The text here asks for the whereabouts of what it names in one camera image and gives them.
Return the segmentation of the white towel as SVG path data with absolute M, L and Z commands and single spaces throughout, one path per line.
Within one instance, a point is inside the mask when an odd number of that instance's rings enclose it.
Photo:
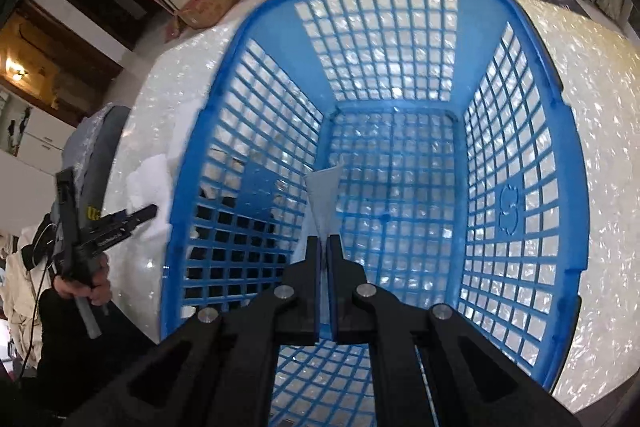
M 142 254 L 156 255 L 169 239 L 169 215 L 172 203 L 172 178 L 167 156 L 146 158 L 126 179 L 127 209 L 138 211 L 149 205 L 156 207 L 155 216 L 134 231 L 134 243 Z

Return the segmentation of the light blue cloth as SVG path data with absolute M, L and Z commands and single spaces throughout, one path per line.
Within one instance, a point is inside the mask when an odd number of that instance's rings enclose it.
M 340 231 L 336 206 L 343 170 L 342 165 L 336 165 L 306 174 L 307 199 L 300 237 L 294 249 L 296 261 L 305 258 L 309 236 L 317 236 L 324 247 L 326 240 Z

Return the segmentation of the grey chair with cover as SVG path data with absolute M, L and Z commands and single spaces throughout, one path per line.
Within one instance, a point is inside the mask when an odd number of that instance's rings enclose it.
M 101 218 L 117 147 L 130 109 L 108 103 L 85 118 L 66 141 L 62 168 L 74 170 L 78 228 Z

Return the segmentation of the black plush toy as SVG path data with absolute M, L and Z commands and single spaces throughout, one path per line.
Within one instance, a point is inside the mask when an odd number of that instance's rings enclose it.
M 197 308 L 232 311 L 277 286 L 290 261 L 278 232 L 271 216 L 239 215 L 231 196 L 216 207 L 196 207 L 186 245 L 183 299 Z

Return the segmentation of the cardboard box on floor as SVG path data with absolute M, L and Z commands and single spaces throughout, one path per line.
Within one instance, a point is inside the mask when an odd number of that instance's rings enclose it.
M 190 0 L 178 17 L 192 29 L 206 29 L 218 23 L 240 0 Z

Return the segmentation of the blue plastic basket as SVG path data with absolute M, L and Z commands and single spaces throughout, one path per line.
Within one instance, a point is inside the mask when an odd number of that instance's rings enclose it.
M 231 196 L 239 215 L 273 217 L 292 265 L 305 176 L 336 165 L 345 259 L 406 305 L 446 303 L 552 396 L 587 264 L 586 170 L 561 81 L 514 0 L 254 9 L 182 158 L 162 341 L 209 308 L 182 297 L 196 207 Z M 368 347 L 332 336 L 321 243 L 319 297 L 318 341 L 279 350 L 265 426 L 379 426 Z

